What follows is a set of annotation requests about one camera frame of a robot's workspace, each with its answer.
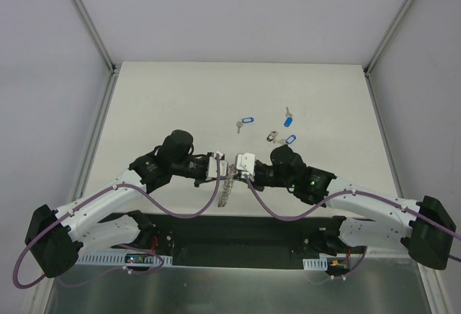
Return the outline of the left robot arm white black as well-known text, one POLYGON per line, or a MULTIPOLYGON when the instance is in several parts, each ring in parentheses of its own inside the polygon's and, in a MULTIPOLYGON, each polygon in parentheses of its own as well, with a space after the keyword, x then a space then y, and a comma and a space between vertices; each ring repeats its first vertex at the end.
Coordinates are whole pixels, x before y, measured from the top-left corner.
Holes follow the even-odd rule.
POLYGON ((119 244, 147 247, 153 226, 139 211, 105 222, 122 206, 146 198, 167 185, 175 176, 193 179, 194 185, 220 185, 228 173, 228 163, 220 152, 194 154, 193 137, 175 130, 161 145, 137 157, 127 169, 94 194, 54 210, 37 208, 25 237, 25 251, 33 255, 44 277, 66 273, 82 256, 119 244))

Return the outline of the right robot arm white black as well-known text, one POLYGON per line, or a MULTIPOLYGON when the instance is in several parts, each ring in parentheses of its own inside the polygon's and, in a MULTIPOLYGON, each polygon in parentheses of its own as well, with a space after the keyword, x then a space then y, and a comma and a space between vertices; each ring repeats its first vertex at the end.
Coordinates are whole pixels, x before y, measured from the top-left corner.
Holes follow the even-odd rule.
POLYGON ((436 198, 422 200, 385 196, 365 189, 335 174, 307 166, 288 145, 272 150, 270 164, 252 153, 236 157, 241 181, 255 197, 267 187, 283 188, 310 211, 325 207, 352 213, 334 217, 320 238, 311 238, 325 254, 334 255, 351 247, 407 251, 417 263, 444 270, 452 243, 460 239, 456 225, 436 198))

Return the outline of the metal key ring disc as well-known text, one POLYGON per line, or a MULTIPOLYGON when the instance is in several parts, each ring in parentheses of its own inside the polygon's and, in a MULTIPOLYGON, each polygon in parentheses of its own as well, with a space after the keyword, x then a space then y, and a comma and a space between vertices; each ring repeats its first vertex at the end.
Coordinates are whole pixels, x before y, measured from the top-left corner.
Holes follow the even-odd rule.
POLYGON ((223 208, 227 205, 229 196, 231 195, 233 184, 235 181, 235 176, 237 175, 238 171, 235 170, 234 168, 231 168, 228 170, 228 175, 225 178, 224 184, 223 184, 223 190, 220 196, 220 199, 218 200, 218 208, 223 208))

